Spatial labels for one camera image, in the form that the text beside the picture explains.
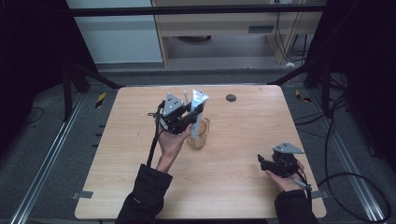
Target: human hand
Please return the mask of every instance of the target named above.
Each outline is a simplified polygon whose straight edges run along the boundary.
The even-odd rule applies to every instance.
[[[299,161],[297,161],[297,164],[301,168],[301,170],[304,169],[304,166]],[[282,178],[280,176],[275,175],[269,170],[266,170],[265,173],[276,183],[280,192],[302,189],[300,185],[294,182],[294,179],[301,180],[297,174],[291,175],[286,178]]]
[[[187,127],[184,133],[180,134],[169,133],[160,125],[158,133],[160,135],[158,142],[161,147],[162,155],[156,169],[167,174],[180,152],[184,140],[191,135],[191,124]]]

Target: aluminum rail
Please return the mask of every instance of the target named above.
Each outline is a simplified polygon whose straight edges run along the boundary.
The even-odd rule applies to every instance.
[[[113,7],[113,8],[71,8],[68,10],[47,10],[47,15],[73,17],[143,16],[175,14],[219,14],[219,13],[263,13],[263,12],[317,12],[336,9],[339,6],[326,4],[285,5],[229,5],[188,7]]]
[[[71,114],[69,120],[63,123],[60,131],[55,137],[55,140],[53,141],[52,146],[50,147],[46,158],[41,164],[41,167],[37,175],[35,176],[32,185],[25,194],[17,211],[12,216],[10,220],[11,224],[23,224],[26,222],[27,218],[29,217],[32,208],[35,205],[35,201],[37,200],[38,195],[43,189],[43,186],[47,180],[48,175],[50,174],[52,166],[55,163],[56,158],[59,155],[59,152],[61,151],[61,148],[64,144],[64,140],[66,139],[66,136],[69,134],[69,131],[77,117],[83,99],[84,99],[84,94],[79,93],[78,98],[76,99],[74,105],[73,113]]]
[[[310,91],[310,93],[313,96],[312,99],[315,105],[317,106],[318,110],[321,111],[318,94],[315,91]],[[329,129],[330,122],[326,118],[323,118],[323,121],[326,127]],[[335,151],[337,152],[338,157],[341,160],[341,163],[343,164],[346,172],[361,175],[361,171],[359,170],[355,162],[352,160],[352,157],[349,155],[347,147],[344,145],[344,142],[341,136],[339,135],[339,133],[337,132],[337,130],[334,130],[331,139],[335,147]],[[349,180],[361,201],[361,205],[363,206],[363,209],[366,212],[367,217],[370,218],[370,220],[372,221],[378,221],[380,219],[384,219],[385,216],[377,200],[375,199],[374,194],[371,192],[367,182],[356,176],[350,176]]]

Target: human arm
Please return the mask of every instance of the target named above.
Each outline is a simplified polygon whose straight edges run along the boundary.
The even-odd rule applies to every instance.
[[[144,164],[140,165],[134,190],[125,199],[116,224],[155,222],[155,217],[163,210],[163,196],[172,181],[172,176],[168,174],[169,169],[190,134],[191,126],[182,134],[160,134],[158,142],[162,155],[157,167],[152,169]]]
[[[304,166],[299,161],[298,164],[303,170]],[[275,200],[276,215],[280,224],[318,223],[302,187],[293,180],[299,179],[299,176],[281,178],[268,170],[265,173],[276,183],[280,191]]]

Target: metal bracket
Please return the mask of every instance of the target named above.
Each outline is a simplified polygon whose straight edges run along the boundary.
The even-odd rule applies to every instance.
[[[316,191],[311,192],[311,196],[312,196],[312,199],[316,199],[316,198],[325,199],[325,198],[329,198],[330,194],[329,194],[329,192],[327,192],[327,190],[323,190],[323,191],[316,190]]]
[[[90,199],[93,195],[92,191],[80,191],[80,192],[74,192],[72,195],[72,199],[80,199],[80,198],[87,198]]]
[[[289,154],[304,154],[305,153],[305,151],[303,149],[299,149],[288,142],[274,146],[273,150],[282,152],[282,153],[289,153]]]
[[[166,117],[169,114],[172,114],[172,112],[174,112],[183,105],[184,102],[182,100],[178,99],[176,96],[172,95],[171,93],[168,93],[166,95],[165,106],[163,107],[163,116]]]

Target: cable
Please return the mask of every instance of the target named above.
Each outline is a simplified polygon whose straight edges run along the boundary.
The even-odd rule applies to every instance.
[[[311,115],[305,115],[305,116],[303,116],[303,117],[294,119],[294,121],[299,120],[299,119],[306,119],[306,118],[309,118],[309,117],[312,117],[312,116],[315,116],[315,115],[319,115],[319,114],[322,115],[323,113],[322,113],[322,112],[318,112],[318,113],[311,114]]]
[[[279,48],[279,50],[280,50],[280,52],[281,52],[281,54],[282,54],[283,59],[285,59],[285,60],[286,60],[287,62],[289,62],[289,63],[298,62],[298,61],[300,61],[301,59],[292,59],[292,58],[290,58],[290,57],[287,55],[286,48],[285,48],[285,44],[284,44],[284,42],[283,42],[283,38],[282,38],[282,35],[281,35],[281,33],[280,33],[280,30],[279,30],[279,18],[280,18],[280,12],[277,12],[277,13],[276,13],[276,29],[275,29],[275,42],[276,42],[276,45],[277,45],[277,47]],[[276,38],[277,34],[279,34],[279,38],[280,38],[280,41],[281,41],[281,43],[282,43],[283,49],[279,46],[279,43],[277,42],[277,38]]]
[[[330,128],[329,128],[329,131],[327,133],[326,140],[325,140],[325,151],[324,151],[324,157],[325,157],[325,162],[324,162],[325,163],[325,179],[320,181],[318,186],[322,185],[323,183],[327,183],[327,187],[329,189],[329,192],[332,195],[332,197],[335,200],[335,202],[339,206],[341,206],[346,212],[348,212],[350,215],[355,217],[356,219],[358,219],[360,221],[369,222],[369,223],[382,223],[382,222],[385,222],[385,221],[387,221],[390,218],[390,214],[391,214],[390,203],[389,203],[388,199],[385,197],[385,194],[381,191],[381,189],[379,187],[377,187],[372,181],[370,181],[369,179],[367,179],[364,176],[356,175],[356,174],[352,174],[352,173],[340,173],[340,174],[336,174],[336,175],[329,175],[329,170],[328,170],[328,145],[329,145],[329,139],[330,139],[330,135],[331,135],[331,129],[332,129],[332,126],[334,125],[333,112],[335,111],[335,108],[337,108],[337,104],[342,102],[342,101],[338,102],[338,100],[341,100],[341,99],[345,100],[344,95],[340,96],[337,100],[335,100],[334,104],[332,105],[331,116],[330,116],[331,123],[330,123]],[[356,215],[355,213],[353,213],[352,211],[347,209],[343,204],[341,204],[341,202],[337,199],[337,197],[335,196],[334,192],[332,191],[332,186],[331,186],[330,181],[329,181],[330,179],[335,178],[335,177],[340,176],[340,175],[354,175],[354,176],[358,176],[360,178],[365,179],[368,183],[370,183],[370,185],[372,185],[372,187],[375,188],[375,190],[381,195],[381,197],[386,202],[387,208],[388,208],[387,215],[383,219],[380,219],[380,220],[377,220],[377,221],[372,221],[372,220],[370,220],[368,218],[360,217],[359,215]]]
[[[305,184],[304,189],[305,189],[305,191],[306,191],[306,198],[307,198],[307,200],[308,200],[309,207],[312,209],[312,188],[311,188],[311,185],[308,184],[308,181],[307,181],[307,179],[306,179],[306,175],[305,175],[304,170],[303,170],[301,167],[298,167],[298,168],[299,168],[299,170],[303,173],[304,176],[302,176],[299,172],[296,172],[296,174],[297,174],[297,176],[299,176],[299,177],[301,178],[301,180],[302,180],[302,181],[304,182],[304,184]]]
[[[299,128],[296,128],[298,131],[301,131],[301,132],[304,132],[304,133],[308,133],[308,134],[311,134],[311,135],[313,135],[313,136],[315,136],[315,137],[319,137],[319,138],[326,138],[326,136],[320,136],[320,135],[318,135],[318,134],[315,134],[315,133],[311,133],[311,132],[309,132],[309,131],[306,131],[306,130],[304,130],[304,129],[299,129]]]
[[[324,114],[322,114],[322,115],[320,115],[319,117],[316,117],[316,118],[314,118],[314,119],[311,119],[311,120],[309,120],[309,121],[306,121],[306,122],[301,122],[301,123],[295,123],[294,125],[305,125],[305,124],[309,124],[309,123],[312,123],[312,122],[314,122],[314,121],[317,121],[318,119],[321,119],[321,118],[323,118],[325,115]]]
[[[308,35],[305,35],[303,50],[299,50],[299,52],[301,52],[301,54],[298,54],[297,51],[294,49],[294,46],[295,46],[295,44],[297,42],[298,37],[299,37],[299,35],[296,35],[295,38],[294,38],[293,45],[291,46],[291,52],[294,55],[296,55],[296,56],[301,56],[302,57],[301,58],[301,63],[303,65],[304,61],[306,59],[306,53],[307,53],[307,51],[306,51],[306,39],[307,39]]]
[[[152,157],[154,156],[154,151],[155,151],[155,147],[157,146],[157,143],[158,143],[158,138],[160,137],[160,134],[163,132],[163,130],[162,130],[160,133],[158,133],[158,131],[160,129],[160,117],[161,117],[160,110],[161,110],[161,108],[163,108],[164,105],[165,105],[165,101],[163,101],[162,103],[160,103],[158,105],[156,113],[148,113],[149,116],[152,116],[155,118],[155,134],[154,134],[154,137],[152,138],[151,148],[150,148],[149,154],[148,154],[148,161],[146,162],[147,167],[151,167]]]
[[[44,116],[44,109],[43,108],[35,106],[35,107],[32,107],[32,109],[41,110],[41,115],[38,117],[38,119],[34,119],[33,121],[25,122],[25,123],[23,123],[23,125],[30,125],[30,124],[36,123],[38,120],[43,118],[43,116]]]

